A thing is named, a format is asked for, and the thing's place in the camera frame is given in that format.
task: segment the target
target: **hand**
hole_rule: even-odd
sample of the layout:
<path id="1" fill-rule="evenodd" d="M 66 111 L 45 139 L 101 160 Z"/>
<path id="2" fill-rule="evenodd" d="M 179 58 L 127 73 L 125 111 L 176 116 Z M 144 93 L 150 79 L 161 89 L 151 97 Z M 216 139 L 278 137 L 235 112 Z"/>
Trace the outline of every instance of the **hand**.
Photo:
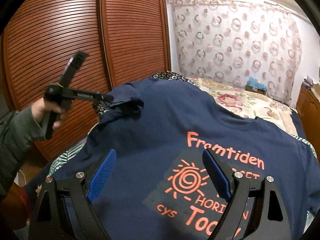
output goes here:
<path id="1" fill-rule="evenodd" d="M 40 98 L 31 106 L 32 116 L 38 123 L 42 122 L 45 112 L 53 111 L 57 114 L 61 114 L 60 120 L 55 121 L 53 124 L 52 128 L 54 131 L 57 131 L 62 126 L 63 120 L 68 116 L 68 110 L 60 107 L 57 103 L 47 101 L 44 98 Z"/>

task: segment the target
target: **wooden wardrobe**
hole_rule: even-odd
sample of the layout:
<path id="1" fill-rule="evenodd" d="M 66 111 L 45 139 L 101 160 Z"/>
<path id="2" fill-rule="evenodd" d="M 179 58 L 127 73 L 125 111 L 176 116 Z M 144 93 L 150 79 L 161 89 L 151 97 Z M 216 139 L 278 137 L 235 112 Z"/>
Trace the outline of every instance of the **wooden wardrobe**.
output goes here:
<path id="1" fill-rule="evenodd" d="M 7 104 L 21 110 L 58 81 L 78 50 L 90 55 L 70 87 L 106 93 L 170 69 L 165 0 L 25 0 L 2 38 Z M 75 101 L 62 129 L 36 142 L 50 160 L 97 122 L 92 103 Z"/>

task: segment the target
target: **black tool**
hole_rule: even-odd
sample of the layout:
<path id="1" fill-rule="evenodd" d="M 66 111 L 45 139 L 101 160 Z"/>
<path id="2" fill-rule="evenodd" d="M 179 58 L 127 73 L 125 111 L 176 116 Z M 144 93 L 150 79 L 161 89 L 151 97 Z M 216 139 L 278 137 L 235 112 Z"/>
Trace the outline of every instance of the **black tool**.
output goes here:
<path id="1" fill-rule="evenodd" d="M 68 88 L 76 71 L 80 69 L 82 63 L 85 61 L 88 53 L 79 51 L 69 60 L 65 67 L 63 75 L 57 84 L 51 84 L 47 86 L 44 93 L 44 98 L 48 101 L 53 101 L 58 103 L 61 107 L 65 109 L 70 108 L 71 100 L 80 99 L 87 101 L 107 101 L 112 102 L 113 96 L 108 94 L 100 94 L 98 92 L 90 92 L 80 89 L 70 89 Z M 45 134 L 47 140 L 52 137 L 52 126 L 53 123 L 60 118 L 60 115 L 55 112 L 47 112 L 44 115 L 43 121 L 41 123 L 41 128 Z"/>
<path id="2" fill-rule="evenodd" d="M 91 203 L 101 195 L 115 162 L 116 152 L 110 150 L 71 179 L 46 178 L 32 214 L 28 239 L 76 239 L 65 202 L 65 198 L 71 198 L 85 239 L 110 240 Z"/>
<path id="3" fill-rule="evenodd" d="M 242 240 L 291 240 L 288 216 L 280 192 L 272 176 L 262 182 L 248 179 L 207 149 L 202 155 L 204 166 L 220 197 L 228 204 L 208 240 L 233 240 L 249 197 L 254 205 Z M 87 172 L 73 178 L 55 181 L 49 177 L 37 199 L 29 229 L 29 240 L 75 240 L 65 198 L 71 198 L 79 226 L 85 239 L 111 240 L 99 223 L 91 202 L 100 196 L 116 160 L 110 150 Z M 320 212 L 300 240 L 319 236 Z"/>
<path id="4" fill-rule="evenodd" d="M 242 239 L 291 240 L 288 216 L 272 176 L 262 182 L 248 179 L 221 161 L 212 149 L 203 152 L 204 166 L 219 194 L 228 205 L 208 240 L 232 240 L 239 227 L 247 199 L 255 201 Z"/>

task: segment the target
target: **orange sun graphic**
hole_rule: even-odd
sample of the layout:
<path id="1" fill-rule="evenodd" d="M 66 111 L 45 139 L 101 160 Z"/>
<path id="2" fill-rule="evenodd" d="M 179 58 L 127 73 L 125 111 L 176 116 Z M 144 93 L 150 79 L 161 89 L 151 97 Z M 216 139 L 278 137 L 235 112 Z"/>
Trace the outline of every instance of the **orange sun graphic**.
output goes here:
<path id="1" fill-rule="evenodd" d="M 202 181 L 209 178 L 209 175 L 206 175 L 202 178 L 199 172 L 204 172 L 206 169 L 200 170 L 195 166 L 194 163 L 191 163 L 190 165 L 185 160 L 181 161 L 185 164 L 185 166 L 183 164 L 179 164 L 178 167 L 181 168 L 180 170 L 172 170 L 176 172 L 174 176 L 170 176 L 168 178 L 168 180 L 171 180 L 172 182 L 172 187 L 167 188 L 164 192 L 168 193 L 174 190 L 173 197 L 175 199 L 177 198 L 177 192 L 182 194 L 190 194 L 197 191 L 201 196 L 204 196 L 203 192 L 199 190 L 199 187 L 207 184 L 206 182 Z M 191 198 L 187 196 L 184 196 L 184 198 L 191 201 Z"/>

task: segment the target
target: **t-shirt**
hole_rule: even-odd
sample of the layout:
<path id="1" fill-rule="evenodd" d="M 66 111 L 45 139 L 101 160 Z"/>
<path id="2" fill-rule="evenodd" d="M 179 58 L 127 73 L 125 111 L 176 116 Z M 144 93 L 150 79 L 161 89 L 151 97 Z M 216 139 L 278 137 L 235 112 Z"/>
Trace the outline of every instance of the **t-shirt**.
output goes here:
<path id="1" fill-rule="evenodd" d="M 184 82 L 145 79 L 117 87 L 111 109 L 84 148 L 55 179 L 85 171 L 115 149 L 113 172 L 94 209 L 113 240 L 207 239 L 227 203 L 202 163 L 212 148 L 233 171 L 251 180 L 272 176 L 284 201 L 292 239 L 304 229 L 307 210 L 320 206 L 320 168 L 310 147 L 259 117 L 239 117 Z M 236 232 L 250 217 L 248 200 Z"/>

